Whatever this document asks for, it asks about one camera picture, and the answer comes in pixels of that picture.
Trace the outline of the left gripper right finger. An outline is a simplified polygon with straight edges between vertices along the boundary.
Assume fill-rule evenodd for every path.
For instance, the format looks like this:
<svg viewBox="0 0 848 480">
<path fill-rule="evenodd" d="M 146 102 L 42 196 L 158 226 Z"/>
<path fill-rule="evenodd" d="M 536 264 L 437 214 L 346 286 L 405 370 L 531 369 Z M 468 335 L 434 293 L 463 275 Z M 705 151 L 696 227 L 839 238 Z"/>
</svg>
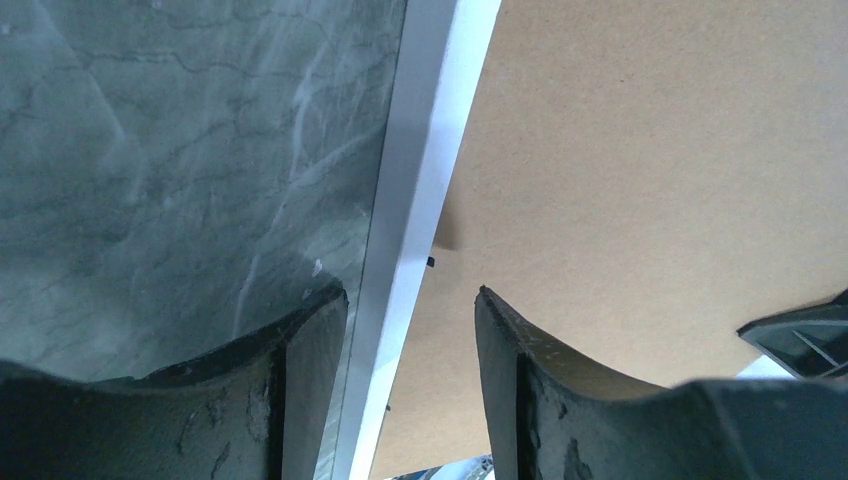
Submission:
<svg viewBox="0 0 848 480">
<path fill-rule="evenodd" d="M 847 377 L 664 388 L 580 353 L 485 287 L 475 331 L 500 479 L 847 475 Z"/>
</svg>

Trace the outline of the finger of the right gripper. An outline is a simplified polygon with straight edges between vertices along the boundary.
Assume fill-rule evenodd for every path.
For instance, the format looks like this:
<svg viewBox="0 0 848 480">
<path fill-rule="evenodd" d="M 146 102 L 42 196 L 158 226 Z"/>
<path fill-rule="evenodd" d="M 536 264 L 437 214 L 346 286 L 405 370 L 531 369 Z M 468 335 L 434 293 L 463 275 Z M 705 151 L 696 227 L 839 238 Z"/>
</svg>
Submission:
<svg viewBox="0 0 848 480">
<path fill-rule="evenodd" d="M 847 377 L 847 293 L 752 321 L 737 335 L 799 379 Z"/>
</svg>

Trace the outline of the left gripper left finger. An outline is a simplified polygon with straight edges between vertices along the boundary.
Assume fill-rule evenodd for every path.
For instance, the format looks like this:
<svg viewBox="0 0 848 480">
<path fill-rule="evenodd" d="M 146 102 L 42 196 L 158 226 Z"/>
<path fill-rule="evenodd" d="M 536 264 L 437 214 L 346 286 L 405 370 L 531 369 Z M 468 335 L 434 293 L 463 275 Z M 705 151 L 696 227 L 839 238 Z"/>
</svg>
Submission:
<svg viewBox="0 0 848 480">
<path fill-rule="evenodd" d="M 5 479 L 310 479 L 340 362 L 338 284 L 146 377 L 79 382 L 1 364 Z"/>
</svg>

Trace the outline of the brown backing board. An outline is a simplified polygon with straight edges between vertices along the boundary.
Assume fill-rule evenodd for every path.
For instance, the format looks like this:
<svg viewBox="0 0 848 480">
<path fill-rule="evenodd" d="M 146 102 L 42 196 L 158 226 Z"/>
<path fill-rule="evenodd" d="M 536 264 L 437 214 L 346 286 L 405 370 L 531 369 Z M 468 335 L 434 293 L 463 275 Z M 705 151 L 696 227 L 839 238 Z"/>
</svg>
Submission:
<svg viewBox="0 0 848 480">
<path fill-rule="evenodd" d="M 847 5 L 506 1 L 447 202 L 374 479 L 489 451 L 481 286 L 663 386 L 845 290 Z"/>
</svg>

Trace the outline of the silver picture frame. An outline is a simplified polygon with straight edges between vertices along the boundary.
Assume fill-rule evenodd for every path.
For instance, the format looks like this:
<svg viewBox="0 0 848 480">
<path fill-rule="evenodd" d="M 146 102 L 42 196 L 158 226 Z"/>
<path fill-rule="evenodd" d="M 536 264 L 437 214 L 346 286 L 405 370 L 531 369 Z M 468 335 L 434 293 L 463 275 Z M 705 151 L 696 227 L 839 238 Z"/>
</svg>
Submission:
<svg viewBox="0 0 848 480">
<path fill-rule="evenodd" d="M 500 3 L 407 5 L 340 405 L 332 479 L 365 479 Z"/>
</svg>

